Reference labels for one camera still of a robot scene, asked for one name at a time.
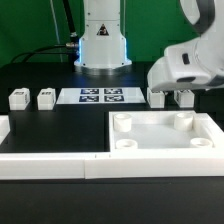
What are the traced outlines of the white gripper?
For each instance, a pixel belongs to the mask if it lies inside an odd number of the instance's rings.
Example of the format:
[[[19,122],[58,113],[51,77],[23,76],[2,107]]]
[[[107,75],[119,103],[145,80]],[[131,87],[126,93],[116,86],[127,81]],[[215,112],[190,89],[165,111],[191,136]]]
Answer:
[[[209,71],[197,54],[199,38],[169,46],[148,72],[151,91],[224,88],[224,72]]]

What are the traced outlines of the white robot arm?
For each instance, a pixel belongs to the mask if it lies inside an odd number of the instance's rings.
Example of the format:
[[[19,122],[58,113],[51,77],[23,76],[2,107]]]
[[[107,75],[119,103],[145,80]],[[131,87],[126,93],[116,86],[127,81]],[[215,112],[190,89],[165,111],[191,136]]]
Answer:
[[[169,46],[148,72],[152,91],[224,88],[224,0],[179,0],[198,33]],[[120,31],[120,0],[84,0],[85,32],[79,40],[77,69],[113,74],[131,65]]]

